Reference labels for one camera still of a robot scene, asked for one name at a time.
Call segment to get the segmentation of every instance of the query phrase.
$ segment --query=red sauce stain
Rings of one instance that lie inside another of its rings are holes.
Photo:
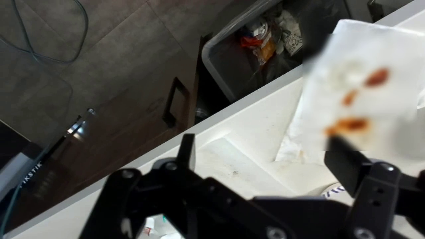
[[[367,118],[344,118],[339,119],[335,126],[324,130],[325,133],[344,133],[353,131],[367,131],[369,128],[369,119]]]
[[[388,68],[381,68],[369,75],[369,79],[364,83],[365,86],[373,87],[383,84],[388,79]]]
[[[343,103],[344,104],[353,103],[353,98],[355,98],[356,94],[359,94],[359,90],[352,90],[349,94],[347,94],[347,96],[344,98]]]

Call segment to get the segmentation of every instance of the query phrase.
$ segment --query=screw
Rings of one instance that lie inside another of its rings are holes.
[[[267,237],[268,239],[287,239],[287,233],[278,226],[267,226]]]
[[[357,239],[375,239],[375,234],[372,233],[372,230],[361,226],[355,228],[355,236]]]
[[[228,205],[231,205],[231,204],[234,204],[234,203],[235,203],[235,199],[234,199],[234,197],[231,197],[231,196],[228,196],[228,197],[226,199],[226,203],[227,203]]]
[[[133,177],[134,172],[130,169],[122,169],[121,175],[122,177]]]
[[[392,164],[389,164],[389,163],[385,163],[385,161],[381,161],[381,165],[383,165],[385,169],[388,169],[388,171],[394,171],[394,169],[396,169],[394,165],[392,165]]]
[[[175,164],[175,161],[169,161],[165,164],[165,168],[174,171],[174,169],[177,169],[177,164]]]
[[[90,114],[96,114],[96,111],[94,111],[93,107],[89,107],[88,111],[89,111]]]

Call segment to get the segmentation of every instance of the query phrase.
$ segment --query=white napkin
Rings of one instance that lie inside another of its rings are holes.
[[[371,74],[388,70],[388,79],[365,86]],[[365,127],[339,133],[367,152],[373,137],[397,118],[414,116],[424,106],[425,34],[360,21],[337,23],[313,66],[276,160],[323,164],[328,133],[337,120],[351,118]],[[352,104],[343,100],[357,90]]]

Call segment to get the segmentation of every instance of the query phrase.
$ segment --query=black mount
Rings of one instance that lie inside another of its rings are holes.
[[[409,217],[420,230],[425,228],[425,193],[418,183],[424,176],[372,163],[340,135],[329,136],[325,164],[356,197],[352,207],[317,197],[246,200],[193,171],[194,140],[194,133],[186,133],[177,157],[157,160],[146,175],[135,168],[113,172],[80,237],[133,239],[145,218],[158,213],[190,239],[404,237],[392,230],[394,213]]]

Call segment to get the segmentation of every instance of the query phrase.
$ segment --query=gray floor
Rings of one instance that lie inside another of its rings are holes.
[[[82,31],[72,0],[17,0],[39,51],[69,58]],[[183,49],[195,62],[199,35],[228,3],[244,0],[81,0],[90,23],[80,58],[47,64],[0,43],[0,119],[48,144],[86,107],[142,82]],[[24,46],[11,0],[0,1],[0,33]]]

